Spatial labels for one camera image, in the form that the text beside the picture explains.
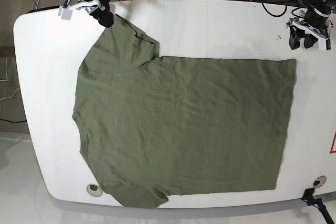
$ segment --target white table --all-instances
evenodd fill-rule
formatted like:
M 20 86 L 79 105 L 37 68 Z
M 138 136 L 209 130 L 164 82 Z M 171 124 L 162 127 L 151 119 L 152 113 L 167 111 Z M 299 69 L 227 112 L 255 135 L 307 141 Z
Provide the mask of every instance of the white table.
M 297 83 L 288 138 L 275 190 L 169 196 L 162 208 L 205 208 L 300 198 L 320 175 L 317 194 L 336 190 L 336 52 L 303 47 L 292 51 L 285 23 L 257 3 L 217 0 L 151 0 L 111 4 L 160 42 L 161 56 L 282 60 L 296 58 Z M 274 13 L 283 6 L 268 5 Z M 336 24 L 336 15 L 331 17 Z M 48 191 L 62 200 L 120 206 L 110 195 L 96 198 L 97 183 L 79 153 L 72 110 L 78 68 L 104 27 L 84 10 L 60 20 L 57 10 L 25 14 L 14 26 L 20 88 L 36 156 Z M 336 29 L 332 31 L 335 38 Z

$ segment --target warning sticker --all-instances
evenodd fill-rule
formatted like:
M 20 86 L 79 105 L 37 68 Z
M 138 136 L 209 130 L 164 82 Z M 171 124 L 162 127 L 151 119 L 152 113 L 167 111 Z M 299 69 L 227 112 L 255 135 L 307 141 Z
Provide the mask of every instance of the warning sticker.
M 336 153 L 336 144 L 335 144 L 335 139 L 336 139 L 336 132 L 335 132 L 334 140 L 332 141 L 332 145 L 331 145 L 330 154 L 331 154 L 331 153 Z

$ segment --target t-shirt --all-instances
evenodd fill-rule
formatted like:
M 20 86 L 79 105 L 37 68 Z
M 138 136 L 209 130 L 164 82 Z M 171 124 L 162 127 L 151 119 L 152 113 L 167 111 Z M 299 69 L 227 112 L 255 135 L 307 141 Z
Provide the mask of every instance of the t-shirt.
M 275 189 L 296 60 L 158 57 L 158 46 L 115 15 L 79 68 L 73 119 L 101 189 L 142 208 Z

